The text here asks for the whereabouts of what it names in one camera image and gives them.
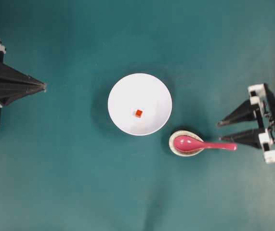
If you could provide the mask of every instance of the bowl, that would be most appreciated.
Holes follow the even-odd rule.
[[[120,130],[134,136],[158,131],[168,121],[171,109],[172,100],[167,87],[158,78],[144,73],[122,78],[108,97],[112,121]]]

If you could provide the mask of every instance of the spoon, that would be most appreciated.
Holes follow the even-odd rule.
[[[209,143],[201,142],[189,136],[178,136],[174,139],[174,147],[181,152],[191,152],[201,148],[237,150],[236,143]]]

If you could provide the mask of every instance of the green table surface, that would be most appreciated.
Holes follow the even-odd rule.
[[[275,0],[0,0],[4,62],[48,83],[14,102],[0,128],[0,231],[275,231],[275,164],[262,152],[169,150],[181,128],[203,139],[256,127],[216,123],[275,92]],[[134,137],[107,98],[142,72],[169,88],[158,132]]]

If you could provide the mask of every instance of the robotic arm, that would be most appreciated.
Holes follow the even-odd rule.
[[[230,115],[218,123],[218,127],[244,122],[257,121],[258,128],[221,137],[221,140],[232,141],[263,150],[263,157],[267,164],[275,162],[275,96],[267,84],[248,87],[249,99],[244,101]]]

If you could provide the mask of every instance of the red cube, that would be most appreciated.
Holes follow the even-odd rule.
[[[140,118],[140,117],[142,117],[142,113],[143,113],[143,111],[137,110],[135,115]]]

